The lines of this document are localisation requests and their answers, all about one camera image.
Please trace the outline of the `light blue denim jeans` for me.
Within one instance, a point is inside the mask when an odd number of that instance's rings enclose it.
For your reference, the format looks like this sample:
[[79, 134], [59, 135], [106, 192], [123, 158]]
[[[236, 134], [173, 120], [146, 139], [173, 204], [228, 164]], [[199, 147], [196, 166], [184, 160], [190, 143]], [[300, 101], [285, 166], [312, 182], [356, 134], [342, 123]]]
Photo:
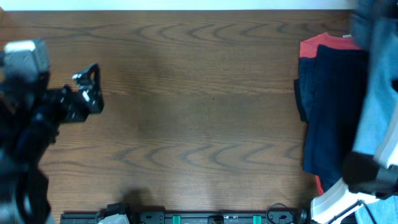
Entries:
[[354, 152], [397, 164], [397, 1], [360, 0], [351, 18], [355, 42], [369, 52], [368, 88]]

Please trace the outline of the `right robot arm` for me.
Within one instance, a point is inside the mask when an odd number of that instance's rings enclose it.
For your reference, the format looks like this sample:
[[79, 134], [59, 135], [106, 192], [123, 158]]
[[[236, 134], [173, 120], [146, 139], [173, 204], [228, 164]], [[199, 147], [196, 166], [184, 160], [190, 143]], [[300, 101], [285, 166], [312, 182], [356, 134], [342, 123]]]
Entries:
[[343, 164], [342, 178], [312, 200], [310, 217], [317, 223], [341, 223], [352, 213], [368, 223], [396, 223], [397, 79], [370, 89], [354, 143]]

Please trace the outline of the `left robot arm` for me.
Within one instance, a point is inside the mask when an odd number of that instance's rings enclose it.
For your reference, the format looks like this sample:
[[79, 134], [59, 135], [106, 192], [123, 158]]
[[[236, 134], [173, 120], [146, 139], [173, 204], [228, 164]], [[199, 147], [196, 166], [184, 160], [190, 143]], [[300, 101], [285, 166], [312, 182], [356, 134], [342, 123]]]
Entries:
[[1, 223], [46, 223], [49, 180], [39, 169], [63, 123], [100, 114], [104, 101], [97, 63], [72, 76], [78, 87], [49, 89], [50, 73], [10, 72], [1, 83]]

